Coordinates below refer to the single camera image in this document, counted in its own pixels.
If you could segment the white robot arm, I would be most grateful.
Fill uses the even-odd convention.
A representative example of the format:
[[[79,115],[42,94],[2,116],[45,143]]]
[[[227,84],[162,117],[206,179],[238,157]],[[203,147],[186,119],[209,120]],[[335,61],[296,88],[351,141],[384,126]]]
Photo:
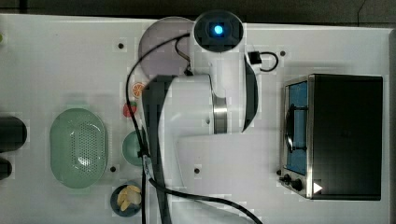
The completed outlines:
[[[258,109],[258,83],[248,62],[244,24],[232,12],[201,14],[186,34],[188,76],[158,75],[143,90],[144,172],[156,189],[162,224],[262,224],[245,207],[218,208],[220,198],[184,192],[177,141],[244,132]]]

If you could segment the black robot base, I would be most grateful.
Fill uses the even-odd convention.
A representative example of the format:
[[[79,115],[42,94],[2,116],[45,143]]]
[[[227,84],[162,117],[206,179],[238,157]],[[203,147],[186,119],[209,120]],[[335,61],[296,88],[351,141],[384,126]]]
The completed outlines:
[[[27,139],[27,127],[16,117],[0,118],[0,152],[6,153],[21,148]],[[12,173],[12,164],[0,158],[0,179],[8,178]]]

